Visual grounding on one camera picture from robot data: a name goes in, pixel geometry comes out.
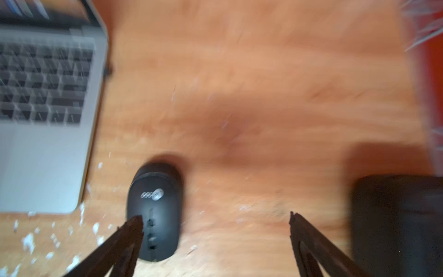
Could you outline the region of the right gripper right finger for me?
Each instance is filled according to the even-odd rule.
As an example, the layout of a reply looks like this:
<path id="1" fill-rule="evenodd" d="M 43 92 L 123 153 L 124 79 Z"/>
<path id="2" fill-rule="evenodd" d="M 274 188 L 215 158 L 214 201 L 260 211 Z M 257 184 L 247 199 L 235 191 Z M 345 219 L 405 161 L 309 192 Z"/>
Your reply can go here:
<path id="1" fill-rule="evenodd" d="M 302 277 L 367 277 L 361 267 L 317 230 L 302 215 L 290 213 L 290 239 Z"/>

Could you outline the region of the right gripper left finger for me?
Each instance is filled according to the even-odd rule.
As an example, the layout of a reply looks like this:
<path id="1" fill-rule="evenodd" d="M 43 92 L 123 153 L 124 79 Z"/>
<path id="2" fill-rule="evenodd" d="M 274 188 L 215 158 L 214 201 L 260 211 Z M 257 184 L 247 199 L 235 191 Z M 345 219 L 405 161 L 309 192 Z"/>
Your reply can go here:
<path id="1" fill-rule="evenodd" d="M 144 238 L 143 227 L 141 215 L 132 217 L 66 276 L 132 277 Z"/>

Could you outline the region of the black wireless mouse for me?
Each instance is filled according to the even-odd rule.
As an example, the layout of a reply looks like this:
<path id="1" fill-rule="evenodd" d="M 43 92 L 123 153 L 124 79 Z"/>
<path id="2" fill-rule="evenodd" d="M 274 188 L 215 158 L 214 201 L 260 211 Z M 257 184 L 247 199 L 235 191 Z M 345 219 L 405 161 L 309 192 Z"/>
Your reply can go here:
<path id="1" fill-rule="evenodd" d="M 144 238 L 140 259 L 160 262 L 177 250 L 182 225 L 183 192 L 181 174 L 173 165 L 151 162 L 137 171 L 128 191 L 126 217 L 143 217 Z"/>

